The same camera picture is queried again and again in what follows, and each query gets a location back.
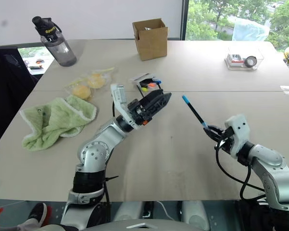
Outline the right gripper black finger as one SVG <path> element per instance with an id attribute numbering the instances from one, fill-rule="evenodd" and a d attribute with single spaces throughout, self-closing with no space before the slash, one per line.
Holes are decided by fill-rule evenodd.
<path id="1" fill-rule="evenodd" d="M 210 132 L 213 132 L 214 134 L 218 135 L 221 135 L 224 132 L 222 128 L 215 125 L 208 125 L 208 129 L 210 130 Z"/>
<path id="2" fill-rule="evenodd" d="M 221 138 L 221 135 L 218 134 L 214 134 L 213 132 L 210 132 L 210 130 L 208 129 L 208 127 L 204 127 L 203 128 L 204 132 L 206 133 L 206 135 L 211 138 L 213 141 L 218 142 Z"/>

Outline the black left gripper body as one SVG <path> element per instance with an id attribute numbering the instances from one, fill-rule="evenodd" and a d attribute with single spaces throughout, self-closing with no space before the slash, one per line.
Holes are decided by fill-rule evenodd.
<path id="1" fill-rule="evenodd" d="M 137 125 L 145 126 L 154 116 L 153 100 L 146 98 L 134 99 L 127 105 L 127 108 Z"/>

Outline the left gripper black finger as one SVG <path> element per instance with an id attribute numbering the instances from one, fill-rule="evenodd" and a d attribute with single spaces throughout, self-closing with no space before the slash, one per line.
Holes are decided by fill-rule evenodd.
<path id="1" fill-rule="evenodd" d="M 160 97 L 161 95 L 163 95 L 163 90 L 162 89 L 158 89 L 158 90 L 153 90 L 150 93 L 148 93 L 147 95 L 145 95 L 142 99 L 141 99 L 141 104 L 149 104 L 154 102 L 155 100 L 158 99 L 158 97 Z"/>
<path id="2" fill-rule="evenodd" d="M 171 96 L 172 94 L 170 92 L 160 93 L 157 96 L 154 96 L 147 106 L 147 118 L 153 118 L 155 114 L 162 110 L 168 104 Z"/>

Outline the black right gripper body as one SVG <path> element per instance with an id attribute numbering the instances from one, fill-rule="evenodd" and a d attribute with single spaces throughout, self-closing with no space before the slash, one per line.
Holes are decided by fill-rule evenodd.
<path id="1" fill-rule="evenodd" d="M 225 130 L 221 132 L 221 135 L 219 136 L 219 140 L 217 142 L 217 145 L 215 146 L 215 150 L 223 150 L 227 154 L 230 154 L 231 145 L 233 143 L 232 136 L 234 135 L 234 131 L 232 127 L 228 127 Z"/>

